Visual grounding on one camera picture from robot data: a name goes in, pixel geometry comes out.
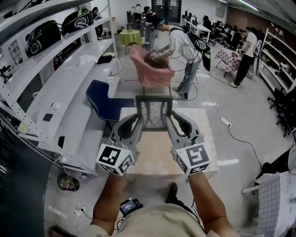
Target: table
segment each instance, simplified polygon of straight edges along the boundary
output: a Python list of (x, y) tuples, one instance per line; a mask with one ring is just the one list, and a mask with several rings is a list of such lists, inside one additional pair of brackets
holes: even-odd
[(137, 44), (142, 47), (142, 37), (141, 32), (138, 30), (128, 30), (120, 32), (120, 42), (121, 45), (125, 46), (125, 53), (128, 46), (132, 44)]
[(185, 20), (182, 18), (182, 21), (181, 21), (182, 25), (185, 25), (186, 23), (189, 24), (191, 27), (193, 27), (195, 30), (197, 30), (197, 34), (199, 35), (199, 32), (200, 31), (204, 31), (204, 32), (207, 32), (208, 33), (208, 36), (207, 36), (207, 43), (209, 42), (209, 39), (210, 39), (210, 33), (211, 33), (211, 30), (209, 30), (208, 28), (204, 27), (203, 25), (201, 24), (198, 24), (198, 25), (194, 25), (192, 24), (191, 22)]
[(259, 218), (257, 235), (280, 236), (296, 219), (296, 176), (288, 171), (263, 174), (256, 180), (258, 186), (242, 193), (259, 189)]
[[(207, 113), (205, 109), (195, 108), (174, 108), (182, 114), (193, 119), (199, 126), (203, 138), (208, 142), (211, 150), (210, 164), (204, 171), (207, 178), (210, 178), (219, 170), (217, 153), (214, 139), (210, 129)], [(136, 113), (136, 108), (122, 108), (120, 119)], [(179, 124), (174, 122), (176, 128), (180, 130)], [(153, 177), (163, 177), (175, 179), (179, 176), (185, 176), (177, 162), (173, 160), (170, 153), (172, 142), (166, 131), (144, 131), (141, 140), (137, 144), (140, 152), (135, 165), (129, 167), (127, 174), (132, 177), (150, 175)]]
[(224, 77), (226, 76), (227, 72), (237, 71), (237, 69), (239, 68), (240, 62), (242, 60), (241, 56), (239, 56), (236, 52), (234, 53), (237, 55), (237, 57), (232, 57), (233, 52), (234, 51), (228, 50), (226, 48), (220, 48), (220, 51), (215, 56), (215, 58), (221, 59), (221, 61), (217, 64), (216, 67), (218, 67), (218, 65), (222, 61), (226, 64)]

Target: ceiling light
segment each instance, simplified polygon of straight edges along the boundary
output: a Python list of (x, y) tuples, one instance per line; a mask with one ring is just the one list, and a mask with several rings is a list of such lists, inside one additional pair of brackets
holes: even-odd
[(256, 10), (256, 11), (259, 11), (257, 8), (253, 7), (251, 4), (248, 4), (247, 2), (243, 1), (243, 0), (239, 0), (241, 3), (245, 4), (245, 5), (248, 5), (250, 8)]

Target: power strip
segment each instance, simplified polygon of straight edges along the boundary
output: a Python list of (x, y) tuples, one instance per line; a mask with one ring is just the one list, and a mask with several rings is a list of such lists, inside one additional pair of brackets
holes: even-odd
[(220, 120), (221, 120), (221, 122), (224, 123), (227, 127), (231, 127), (231, 123), (228, 122), (228, 120), (226, 120), (224, 117), (222, 117)]

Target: beige shirt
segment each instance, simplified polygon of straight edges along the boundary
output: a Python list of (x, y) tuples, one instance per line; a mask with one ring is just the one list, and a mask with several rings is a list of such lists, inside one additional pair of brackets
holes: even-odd
[[(128, 215), (119, 227), (117, 237), (219, 237), (213, 231), (205, 235), (196, 217), (175, 204), (143, 207)], [(108, 237), (101, 227), (90, 225), (85, 237)]]

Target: black pants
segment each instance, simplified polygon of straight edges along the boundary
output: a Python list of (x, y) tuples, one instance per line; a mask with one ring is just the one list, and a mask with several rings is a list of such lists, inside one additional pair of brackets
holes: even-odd
[(171, 203), (171, 204), (178, 205), (178, 206), (184, 208), (186, 211), (188, 211), (188, 212), (192, 213), (193, 215), (195, 215), (189, 207), (185, 206), (182, 201), (177, 199), (176, 195), (169, 195), (167, 197), (167, 199), (166, 199), (166, 203)]
[(239, 66), (239, 69), (237, 70), (236, 78), (234, 81), (235, 85), (241, 83), (242, 80), (245, 78), (250, 66), (254, 62), (254, 59), (255, 59), (254, 57), (250, 57), (248, 55), (244, 55), (242, 57), (242, 60), (240, 62), (240, 66)]
[(96, 28), (96, 33), (97, 33), (97, 37), (102, 37), (102, 33), (103, 33), (103, 26), (102, 25), (99, 25)]

